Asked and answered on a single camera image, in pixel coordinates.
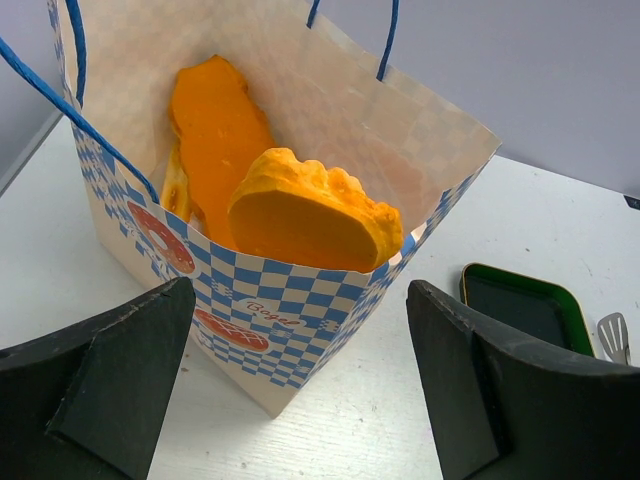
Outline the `twisted orange bread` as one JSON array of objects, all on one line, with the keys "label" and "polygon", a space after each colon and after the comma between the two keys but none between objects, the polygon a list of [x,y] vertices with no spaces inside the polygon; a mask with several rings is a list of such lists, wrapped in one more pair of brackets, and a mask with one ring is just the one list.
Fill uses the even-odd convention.
[{"label": "twisted orange bread", "polygon": [[288,148],[258,157],[228,210],[237,250],[284,263],[369,273],[404,243],[400,212],[346,170]]}]

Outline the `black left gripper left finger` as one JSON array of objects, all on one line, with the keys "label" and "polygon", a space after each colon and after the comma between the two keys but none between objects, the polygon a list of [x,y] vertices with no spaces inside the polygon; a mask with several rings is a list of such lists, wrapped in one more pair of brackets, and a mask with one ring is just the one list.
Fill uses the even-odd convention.
[{"label": "black left gripper left finger", "polygon": [[2,478],[146,478],[194,306],[176,278],[2,350]]}]

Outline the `blue checkered paper bag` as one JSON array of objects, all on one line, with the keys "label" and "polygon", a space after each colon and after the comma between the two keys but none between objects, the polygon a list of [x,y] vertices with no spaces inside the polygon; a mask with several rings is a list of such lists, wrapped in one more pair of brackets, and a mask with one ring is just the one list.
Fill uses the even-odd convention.
[{"label": "blue checkered paper bag", "polygon": [[[6,63],[72,124],[96,234],[146,287],[190,278],[198,346],[278,415],[354,335],[499,147],[484,125],[352,41],[308,1],[52,1],[60,82]],[[177,71],[212,55],[246,78],[276,140],[356,176],[403,218],[370,273],[246,255],[155,203]]]}]

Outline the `long cream-filled bread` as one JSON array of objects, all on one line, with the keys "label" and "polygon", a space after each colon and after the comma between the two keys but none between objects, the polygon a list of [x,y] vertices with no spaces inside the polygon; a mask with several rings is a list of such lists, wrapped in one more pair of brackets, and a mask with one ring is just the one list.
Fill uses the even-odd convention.
[{"label": "long cream-filled bread", "polygon": [[185,223],[189,223],[192,214],[191,201],[188,194],[188,178],[180,160],[179,146],[180,144],[176,142],[170,152],[160,204],[165,210]]}]

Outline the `metal tongs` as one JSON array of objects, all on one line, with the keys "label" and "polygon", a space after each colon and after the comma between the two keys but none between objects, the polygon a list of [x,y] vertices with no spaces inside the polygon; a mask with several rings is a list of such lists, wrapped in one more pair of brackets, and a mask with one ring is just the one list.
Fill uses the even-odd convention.
[{"label": "metal tongs", "polygon": [[628,329],[622,313],[606,315],[596,325],[598,338],[605,354],[617,364],[630,365]]}]

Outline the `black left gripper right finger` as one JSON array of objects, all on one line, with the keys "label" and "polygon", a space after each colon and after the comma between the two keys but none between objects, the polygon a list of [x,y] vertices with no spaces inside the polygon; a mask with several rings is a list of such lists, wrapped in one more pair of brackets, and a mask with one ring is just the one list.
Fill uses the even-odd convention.
[{"label": "black left gripper right finger", "polygon": [[635,479],[639,371],[539,340],[423,280],[406,301],[446,479]]}]

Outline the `large orange bread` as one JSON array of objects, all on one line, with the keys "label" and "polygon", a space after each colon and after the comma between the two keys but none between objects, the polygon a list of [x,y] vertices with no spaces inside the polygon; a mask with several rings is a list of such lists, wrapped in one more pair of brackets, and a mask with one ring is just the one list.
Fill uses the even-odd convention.
[{"label": "large orange bread", "polygon": [[215,55],[177,73],[169,118],[188,178],[191,220],[212,242],[234,250],[228,208],[254,160],[276,145],[267,117],[244,76]]}]

